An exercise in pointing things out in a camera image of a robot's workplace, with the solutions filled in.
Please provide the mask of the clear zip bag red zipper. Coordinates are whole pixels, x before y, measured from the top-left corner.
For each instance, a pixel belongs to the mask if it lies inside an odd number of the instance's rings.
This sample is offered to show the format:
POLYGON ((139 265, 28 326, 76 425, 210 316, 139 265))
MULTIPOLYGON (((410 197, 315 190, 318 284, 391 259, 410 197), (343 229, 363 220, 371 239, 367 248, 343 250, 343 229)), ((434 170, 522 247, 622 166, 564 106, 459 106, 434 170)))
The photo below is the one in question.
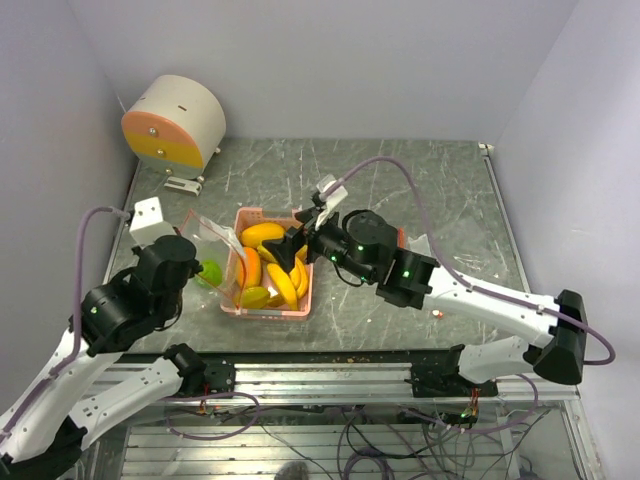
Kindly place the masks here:
POLYGON ((202 260, 214 260, 223 273, 223 282, 217 288, 204 288, 194 280, 195 284, 222 310, 238 311, 238 300, 243 289, 236 283, 235 266, 237 258, 244 255, 244 250, 235 230, 190 209, 179 231, 194 244, 200 265, 202 260))

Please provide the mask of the yellow toy mango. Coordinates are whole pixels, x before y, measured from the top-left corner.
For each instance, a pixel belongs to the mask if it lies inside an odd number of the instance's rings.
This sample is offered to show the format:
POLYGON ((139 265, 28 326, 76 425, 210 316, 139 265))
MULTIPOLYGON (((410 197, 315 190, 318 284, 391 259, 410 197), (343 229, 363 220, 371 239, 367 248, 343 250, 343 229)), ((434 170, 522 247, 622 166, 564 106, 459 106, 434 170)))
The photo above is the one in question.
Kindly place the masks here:
POLYGON ((243 246, 257 248, 263 241, 281 239, 285 228, 274 222, 264 222, 244 229, 240 234, 243 246))

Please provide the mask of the green round toy fruit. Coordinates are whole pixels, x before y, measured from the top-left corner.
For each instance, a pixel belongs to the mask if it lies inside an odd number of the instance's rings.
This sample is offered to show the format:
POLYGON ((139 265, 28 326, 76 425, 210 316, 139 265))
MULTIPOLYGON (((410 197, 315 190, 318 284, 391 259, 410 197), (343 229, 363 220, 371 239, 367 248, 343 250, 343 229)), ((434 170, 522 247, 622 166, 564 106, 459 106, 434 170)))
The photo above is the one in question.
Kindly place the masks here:
POLYGON ((217 288, 223 282, 223 273, 219 264, 214 260, 202 260, 201 271, 194 280, 204 288, 217 288))

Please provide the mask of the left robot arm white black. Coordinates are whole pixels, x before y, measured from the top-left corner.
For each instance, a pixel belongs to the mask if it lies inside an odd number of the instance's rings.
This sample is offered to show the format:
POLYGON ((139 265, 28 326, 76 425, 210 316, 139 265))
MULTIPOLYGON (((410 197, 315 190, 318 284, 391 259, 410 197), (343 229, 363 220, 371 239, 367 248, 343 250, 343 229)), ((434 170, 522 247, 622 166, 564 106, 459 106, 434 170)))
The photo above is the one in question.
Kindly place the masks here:
POLYGON ((201 272, 196 248, 165 235, 134 250, 136 265, 90 290, 79 317, 28 390, 1 417, 1 476, 57 479, 102 435, 166 397, 203 394, 203 359, 186 344, 97 395, 89 387, 139 339, 182 312, 188 281, 201 272))

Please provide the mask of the pink plastic basket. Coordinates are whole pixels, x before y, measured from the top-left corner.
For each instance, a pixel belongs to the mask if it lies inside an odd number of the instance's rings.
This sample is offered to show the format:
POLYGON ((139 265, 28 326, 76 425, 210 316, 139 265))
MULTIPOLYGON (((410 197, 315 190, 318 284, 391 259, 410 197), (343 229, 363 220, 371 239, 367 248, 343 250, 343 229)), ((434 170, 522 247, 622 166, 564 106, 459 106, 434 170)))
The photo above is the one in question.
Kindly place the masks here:
MULTIPOLYGON (((295 212, 271 212, 266 211, 262 208, 258 207, 242 207, 238 210, 235 220, 234 230, 240 240, 241 232, 255 224, 264 223, 264 222, 274 222, 279 225, 282 225, 285 230, 290 227, 297 228, 300 223, 294 217, 295 212)), ((311 304, 312 304, 312 290, 314 283, 314 266, 311 264, 307 264, 305 262, 306 255, 304 253, 298 255, 301 260, 304 262, 307 273, 309 275, 310 285, 307 291, 307 294, 300 301, 300 306, 297 311, 290 310, 286 305, 279 308, 270 308, 266 306, 263 309, 242 309, 240 308, 238 311, 231 312, 227 310, 222 310, 226 314, 230 316, 236 316, 246 319, 253 320, 283 320, 283 321, 304 321, 307 319, 311 312, 311 304)), ((266 271, 266 262, 261 258, 262 263, 262 287, 265 287, 271 293, 271 296, 275 295, 277 291, 273 288, 271 280, 266 271)))

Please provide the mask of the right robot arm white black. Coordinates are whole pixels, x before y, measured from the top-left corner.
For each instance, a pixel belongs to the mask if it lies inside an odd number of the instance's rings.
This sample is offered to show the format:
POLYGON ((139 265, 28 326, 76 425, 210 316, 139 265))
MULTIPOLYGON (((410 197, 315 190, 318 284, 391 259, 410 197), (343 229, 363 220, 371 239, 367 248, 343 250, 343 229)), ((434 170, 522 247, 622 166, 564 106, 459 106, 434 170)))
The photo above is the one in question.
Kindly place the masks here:
POLYGON ((316 208, 298 212, 300 226, 265 241, 284 271, 305 249, 308 262, 329 260, 396 307, 448 311, 509 332, 502 340, 452 348, 453 364, 440 373, 448 393, 463 395, 474 385, 529 372, 556 384, 581 383, 586 314, 580 294, 536 295, 448 271, 435 258, 401 247, 398 230, 370 210, 345 218, 333 214, 324 223, 318 223, 319 214, 316 208))

